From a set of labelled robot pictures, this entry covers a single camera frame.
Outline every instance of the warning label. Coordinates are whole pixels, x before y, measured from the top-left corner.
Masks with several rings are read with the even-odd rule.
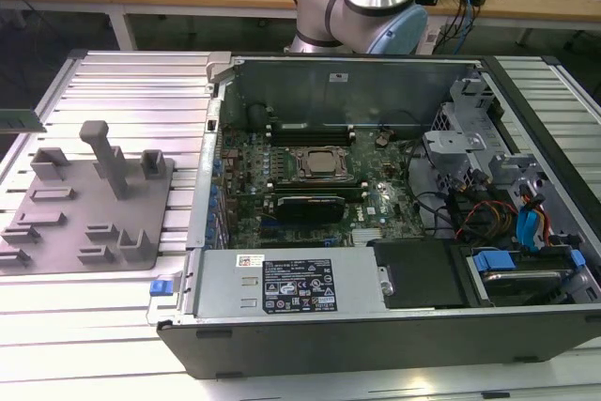
[[[263,262],[263,310],[268,314],[335,312],[331,260]]]

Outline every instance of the blue drive bracket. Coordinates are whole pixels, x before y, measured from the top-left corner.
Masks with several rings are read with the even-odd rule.
[[[521,208],[517,214],[516,238],[519,244],[527,247],[531,252],[538,252],[534,245],[534,235],[538,229],[538,215],[534,210]]]
[[[515,270],[516,264],[508,251],[481,251],[474,256],[478,272]]]

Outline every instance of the blue latch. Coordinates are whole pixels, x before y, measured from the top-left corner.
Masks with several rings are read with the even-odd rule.
[[[529,208],[522,207],[517,214],[516,238],[522,246],[526,246],[531,252],[538,251],[534,246],[534,235],[538,229],[538,215]]]
[[[573,249],[570,251],[570,255],[572,256],[572,260],[574,260],[574,264],[576,268],[581,268],[586,265],[586,260],[584,259],[584,255],[578,249]]]
[[[150,283],[150,296],[173,295],[173,281],[152,281]]]
[[[481,251],[474,256],[473,261],[478,272],[516,269],[508,251]]]

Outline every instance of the metal bracket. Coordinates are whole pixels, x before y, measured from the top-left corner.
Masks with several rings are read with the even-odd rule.
[[[529,169],[536,171],[538,167],[532,154],[495,155],[488,164],[493,181],[500,185],[512,185]]]
[[[231,69],[235,63],[232,60],[231,52],[211,52],[207,61],[207,77],[212,84],[217,84],[221,80],[232,75]]]

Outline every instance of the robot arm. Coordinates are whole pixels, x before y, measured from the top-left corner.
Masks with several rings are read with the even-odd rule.
[[[414,0],[299,0],[290,52],[408,54],[426,22]]]

